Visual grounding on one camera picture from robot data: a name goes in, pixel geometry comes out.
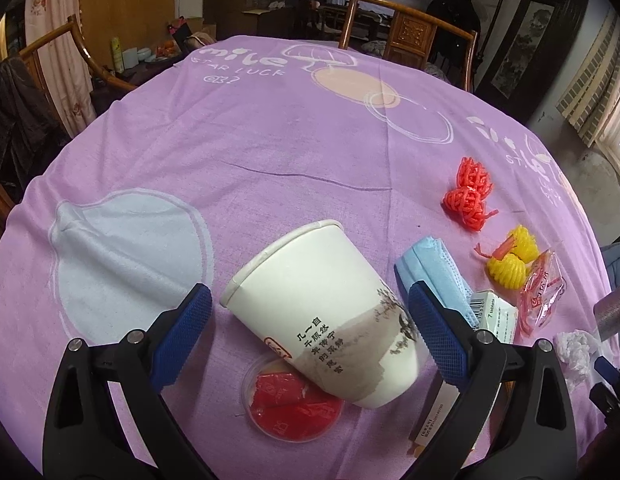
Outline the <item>white tissue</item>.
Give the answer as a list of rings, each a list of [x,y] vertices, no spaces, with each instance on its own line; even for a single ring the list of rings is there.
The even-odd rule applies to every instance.
[[[561,332],[554,336],[554,349],[569,392],[594,382],[594,361],[601,355],[601,341],[585,332]]]

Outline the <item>white green medicine box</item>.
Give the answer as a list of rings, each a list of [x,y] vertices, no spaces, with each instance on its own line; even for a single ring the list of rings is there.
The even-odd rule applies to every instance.
[[[459,311],[444,307],[423,281],[411,286],[407,307],[439,373],[414,439],[414,455],[418,457],[433,445],[445,423],[455,419],[454,405],[467,393],[478,364],[479,333]]]

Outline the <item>striped window curtain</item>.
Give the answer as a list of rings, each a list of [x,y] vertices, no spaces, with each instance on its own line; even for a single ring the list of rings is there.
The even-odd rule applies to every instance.
[[[620,103],[620,16],[608,10],[595,40],[556,108],[590,148]]]

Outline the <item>dark metal thermos bottle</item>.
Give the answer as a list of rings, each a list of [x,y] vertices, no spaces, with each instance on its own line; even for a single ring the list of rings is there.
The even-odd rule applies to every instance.
[[[601,340],[610,339],[620,332],[620,286],[603,297],[593,307]]]

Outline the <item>framed wall painting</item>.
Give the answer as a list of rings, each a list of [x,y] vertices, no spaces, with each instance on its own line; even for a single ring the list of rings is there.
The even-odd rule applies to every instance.
[[[574,44],[589,0],[520,0],[476,96],[524,124]]]

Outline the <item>black coat on rack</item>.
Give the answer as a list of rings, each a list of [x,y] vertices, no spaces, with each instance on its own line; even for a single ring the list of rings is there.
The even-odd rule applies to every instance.
[[[472,0],[432,0],[426,13],[469,34],[474,32],[476,40],[480,38],[481,24]],[[468,40],[459,35],[438,27],[426,62],[426,72],[464,88],[469,44]]]

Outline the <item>clear red snack wrapper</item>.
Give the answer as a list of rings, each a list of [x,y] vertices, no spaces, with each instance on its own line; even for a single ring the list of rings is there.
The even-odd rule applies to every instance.
[[[548,324],[565,289],[566,281],[554,250],[541,252],[531,264],[526,283],[519,290],[517,307],[520,333],[530,337],[535,330]]]

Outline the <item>purple printed bedsheet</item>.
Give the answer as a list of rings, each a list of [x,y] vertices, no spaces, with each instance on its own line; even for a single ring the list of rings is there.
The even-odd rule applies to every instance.
[[[463,157],[498,213],[479,232],[442,207]],[[600,245],[563,171],[525,126],[419,70],[359,53],[237,36],[114,102],[11,211],[0,239],[0,421],[42,463],[67,342],[120,340],[196,283],[220,297],[268,244],[339,221],[392,283],[422,237],[444,241],[474,289],[474,251],[522,224],[566,281],[541,330],[594,333],[610,291]]]

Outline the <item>yellow foam fruit net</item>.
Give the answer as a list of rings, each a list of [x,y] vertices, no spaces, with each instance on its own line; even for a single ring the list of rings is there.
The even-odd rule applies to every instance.
[[[521,289],[531,263],[539,256],[536,238],[522,224],[508,232],[504,242],[487,254],[477,244],[477,255],[486,259],[486,272],[491,280],[508,290]]]

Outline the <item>white paper cup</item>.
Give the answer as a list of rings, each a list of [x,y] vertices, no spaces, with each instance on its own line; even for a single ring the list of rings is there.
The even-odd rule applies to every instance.
[[[419,374],[419,335],[336,220],[295,229],[241,268],[221,297],[267,347],[323,391],[380,408]]]

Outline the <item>wooden chair far side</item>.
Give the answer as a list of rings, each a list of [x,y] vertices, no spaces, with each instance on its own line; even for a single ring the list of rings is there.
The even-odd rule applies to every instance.
[[[472,67],[477,42],[477,32],[467,32],[448,22],[435,18],[423,11],[410,8],[390,0],[349,0],[345,24],[343,24],[338,47],[347,50],[352,34],[355,14],[360,2],[376,4],[393,11],[389,37],[383,50],[383,59],[394,63],[408,60],[417,70],[424,70],[439,29],[462,42],[464,55],[462,61],[461,88],[472,90]]]

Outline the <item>red foam fruit net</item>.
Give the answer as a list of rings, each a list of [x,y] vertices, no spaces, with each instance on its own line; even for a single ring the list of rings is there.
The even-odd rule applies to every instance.
[[[442,207],[464,228],[479,232],[498,213],[486,206],[492,190],[493,182],[485,166],[471,157],[463,157],[457,168],[455,187],[444,194]]]

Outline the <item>blue face mask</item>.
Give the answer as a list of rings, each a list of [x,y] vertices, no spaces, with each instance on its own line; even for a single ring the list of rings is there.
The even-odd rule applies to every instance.
[[[474,290],[440,238],[426,236],[406,249],[395,262],[395,278],[404,302],[412,285],[423,281],[444,307],[459,312],[474,330],[479,327],[477,315],[470,307]]]

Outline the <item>red jelly cup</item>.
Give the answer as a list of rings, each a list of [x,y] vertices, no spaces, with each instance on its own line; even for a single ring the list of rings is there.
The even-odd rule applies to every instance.
[[[337,424],[345,405],[283,359],[269,354],[257,359],[247,371],[243,403],[255,428],[287,443],[323,437]]]

